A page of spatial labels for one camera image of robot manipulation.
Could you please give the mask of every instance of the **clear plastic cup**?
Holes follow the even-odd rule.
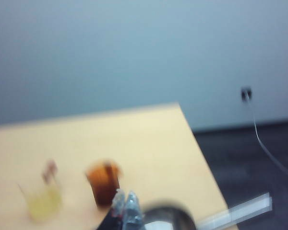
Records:
[[[62,205],[60,188],[55,180],[45,183],[42,177],[19,185],[27,203],[28,213],[35,222],[43,222],[57,213]]]

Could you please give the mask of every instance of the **yellow liquid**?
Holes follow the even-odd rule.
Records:
[[[46,186],[45,190],[26,197],[31,218],[41,222],[56,213],[62,203],[60,191],[56,186]]]

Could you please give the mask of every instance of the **light wooden table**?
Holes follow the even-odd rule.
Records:
[[[17,183],[40,175],[48,159],[58,165],[64,205],[37,225]],[[172,200],[195,221],[227,208],[179,105],[167,104],[0,126],[0,230],[97,226],[106,212],[96,208],[84,172],[100,159],[116,161],[121,188],[141,206]]]

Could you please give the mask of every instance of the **cup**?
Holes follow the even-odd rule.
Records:
[[[56,182],[45,183],[42,177],[19,185],[34,222],[43,222],[52,217],[61,207],[62,198]]]
[[[109,206],[120,188],[119,169],[114,162],[104,161],[86,172],[97,206]]]

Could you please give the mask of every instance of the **wall outlet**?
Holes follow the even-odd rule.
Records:
[[[249,86],[241,88],[241,98],[242,98],[243,102],[247,101],[246,94],[248,94],[249,99],[251,100],[252,99],[252,90],[251,90],[251,88]]]

